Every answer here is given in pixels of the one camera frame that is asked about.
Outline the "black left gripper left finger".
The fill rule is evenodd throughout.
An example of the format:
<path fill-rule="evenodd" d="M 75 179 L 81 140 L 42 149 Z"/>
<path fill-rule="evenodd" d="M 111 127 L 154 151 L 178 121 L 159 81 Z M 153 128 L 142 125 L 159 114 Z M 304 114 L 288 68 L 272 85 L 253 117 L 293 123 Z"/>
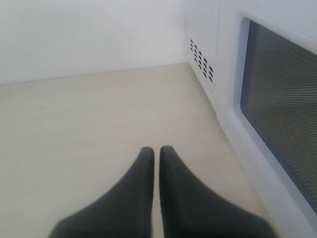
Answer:
<path fill-rule="evenodd" d="M 141 148 L 126 174 L 102 197 L 60 220 L 52 238 L 150 238 L 155 155 Z"/>

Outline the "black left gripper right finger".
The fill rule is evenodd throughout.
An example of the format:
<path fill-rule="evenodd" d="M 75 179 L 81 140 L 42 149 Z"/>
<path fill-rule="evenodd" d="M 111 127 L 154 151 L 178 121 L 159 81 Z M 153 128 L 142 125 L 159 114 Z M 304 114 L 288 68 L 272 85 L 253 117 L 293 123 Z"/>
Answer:
<path fill-rule="evenodd" d="M 166 238 L 272 238 L 263 218 L 204 185 L 171 146 L 159 156 L 159 196 Z"/>

